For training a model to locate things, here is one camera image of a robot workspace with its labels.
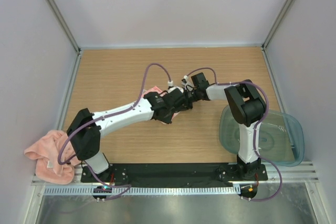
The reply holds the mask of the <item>plain pink towel pile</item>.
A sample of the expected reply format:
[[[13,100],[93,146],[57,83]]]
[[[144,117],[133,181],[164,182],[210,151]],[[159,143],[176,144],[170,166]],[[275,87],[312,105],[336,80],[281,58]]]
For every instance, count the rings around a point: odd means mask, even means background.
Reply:
[[[75,157],[75,151],[70,142],[61,156],[62,161],[69,159],[69,163],[64,165],[58,163],[59,152],[67,138],[66,132],[51,130],[24,150],[27,158],[37,161],[35,174],[39,179],[58,185],[72,182],[75,166],[80,164],[80,161]]]

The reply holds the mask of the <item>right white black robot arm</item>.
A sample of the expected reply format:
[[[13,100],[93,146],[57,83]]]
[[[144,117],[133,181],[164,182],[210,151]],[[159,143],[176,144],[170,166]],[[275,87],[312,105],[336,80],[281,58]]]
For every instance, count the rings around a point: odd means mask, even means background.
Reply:
[[[239,124],[239,151],[236,173],[248,180],[254,177],[261,166],[257,139],[262,120],[266,117],[269,104],[265,92],[250,80],[241,82],[209,84],[204,77],[188,76],[182,86],[189,103],[199,100],[226,100],[233,118]]]

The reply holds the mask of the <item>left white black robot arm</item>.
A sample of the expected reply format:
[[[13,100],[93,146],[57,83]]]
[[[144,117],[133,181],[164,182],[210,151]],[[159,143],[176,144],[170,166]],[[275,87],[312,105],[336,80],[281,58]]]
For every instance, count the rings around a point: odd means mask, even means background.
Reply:
[[[98,181],[106,182],[111,177],[111,169],[100,151],[101,139],[138,122],[157,120],[170,124],[184,101],[183,89],[170,88],[163,94],[149,92],[135,103],[108,111],[91,113],[87,108],[80,110],[67,130],[77,159],[87,163]]]

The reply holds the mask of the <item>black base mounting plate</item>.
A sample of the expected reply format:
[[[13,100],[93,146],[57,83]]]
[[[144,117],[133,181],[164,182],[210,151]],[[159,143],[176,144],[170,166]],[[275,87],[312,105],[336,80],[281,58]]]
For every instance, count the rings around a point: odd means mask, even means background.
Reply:
[[[118,163],[110,164],[108,169],[96,176],[102,182],[117,185],[141,183],[145,180],[153,182],[155,179],[159,182],[180,182],[187,178],[209,178],[219,182],[268,180],[265,165],[261,164],[258,169],[244,175],[236,163]]]

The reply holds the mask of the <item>clear teal plastic bin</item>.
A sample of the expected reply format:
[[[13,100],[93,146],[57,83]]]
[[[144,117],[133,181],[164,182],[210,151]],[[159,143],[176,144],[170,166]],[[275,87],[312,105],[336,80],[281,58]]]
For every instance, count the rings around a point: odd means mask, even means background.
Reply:
[[[219,141],[232,154],[239,151],[239,124],[234,120],[229,106],[221,114]],[[304,135],[302,126],[293,116],[270,110],[259,131],[260,155],[276,165],[293,167],[304,160]]]

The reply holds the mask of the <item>right aluminium frame post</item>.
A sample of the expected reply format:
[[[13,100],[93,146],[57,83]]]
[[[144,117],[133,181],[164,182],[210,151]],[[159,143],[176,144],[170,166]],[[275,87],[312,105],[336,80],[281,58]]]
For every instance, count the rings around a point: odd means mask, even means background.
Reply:
[[[272,25],[268,35],[266,36],[266,39],[265,39],[264,43],[261,46],[263,51],[265,51],[266,48],[268,47],[268,45],[270,44],[272,38],[274,37],[275,33],[277,32],[279,26],[281,25],[281,23],[285,19],[286,15],[288,14],[288,12],[291,9],[294,2],[295,2],[295,0],[285,0],[285,2],[283,4],[283,6],[281,7],[275,21],[273,22],[273,25]]]

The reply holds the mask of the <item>aluminium frame post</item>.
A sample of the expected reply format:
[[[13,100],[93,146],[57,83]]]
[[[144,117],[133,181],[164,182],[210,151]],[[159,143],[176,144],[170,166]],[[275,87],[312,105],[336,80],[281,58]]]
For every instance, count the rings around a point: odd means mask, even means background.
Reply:
[[[294,2],[295,2],[295,0],[285,0],[285,2],[283,4],[283,6],[281,7],[275,21],[273,22],[273,25],[272,25],[268,35],[266,36],[266,39],[265,39],[264,43],[261,46],[263,51],[265,51],[266,48],[268,47],[268,45],[270,44],[272,38],[274,37],[275,33],[277,32],[279,26],[281,25],[281,23],[285,19],[286,15],[288,14],[288,12],[291,9]]]
[[[58,8],[55,0],[46,0],[47,4],[49,5],[51,11],[53,12],[57,22],[59,23],[59,25],[61,26],[62,30],[64,31],[65,35],[67,36],[69,42],[71,43],[72,47],[74,48],[75,52],[77,54],[80,53],[81,49],[78,45],[78,43],[76,42],[72,32],[70,31],[69,26],[67,25],[60,9]]]

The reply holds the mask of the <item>left aluminium frame post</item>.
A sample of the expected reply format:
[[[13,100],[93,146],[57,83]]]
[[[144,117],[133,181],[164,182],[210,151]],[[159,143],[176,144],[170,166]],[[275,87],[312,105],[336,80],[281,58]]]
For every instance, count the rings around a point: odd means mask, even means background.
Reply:
[[[80,53],[81,49],[78,45],[78,43],[76,42],[72,32],[70,31],[69,26],[67,25],[60,9],[58,8],[55,0],[46,0],[47,4],[49,5],[51,11],[53,12],[57,22],[59,23],[59,25],[61,26],[62,30],[64,31],[65,35],[67,36],[69,42],[71,43],[72,47],[74,48],[75,52],[77,54]]]

